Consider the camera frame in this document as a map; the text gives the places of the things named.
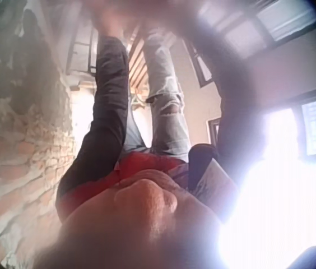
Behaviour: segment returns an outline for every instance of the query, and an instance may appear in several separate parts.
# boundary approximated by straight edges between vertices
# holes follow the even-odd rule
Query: mouth
[[[167,174],[158,170],[140,171],[132,177],[120,181],[114,186],[114,188],[124,189],[133,185],[135,182],[141,179],[151,180],[159,187],[169,192],[181,190],[180,186],[176,184]]]

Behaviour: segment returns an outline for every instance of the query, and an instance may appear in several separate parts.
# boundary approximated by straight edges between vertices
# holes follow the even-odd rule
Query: person
[[[129,105],[120,16],[102,0],[85,4],[103,11],[94,13],[100,33],[94,119],[59,183],[59,239],[40,253],[34,268],[223,268],[219,228],[237,195],[229,176],[240,177],[260,138],[259,114],[242,62],[197,18],[195,6],[131,1],[147,16],[158,9],[172,14],[174,29],[199,51],[222,97],[218,148],[190,149],[169,48],[158,30],[146,29],[143,52],[153,124],[148,149]]]

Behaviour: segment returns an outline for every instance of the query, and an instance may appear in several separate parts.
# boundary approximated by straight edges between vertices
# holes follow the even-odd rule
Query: jacket sleeve
[[[239,183],[262,153],[262,117],[245,62],[215,29],[197,19],[185,28],[212,73],[221,100],[218,160]]]

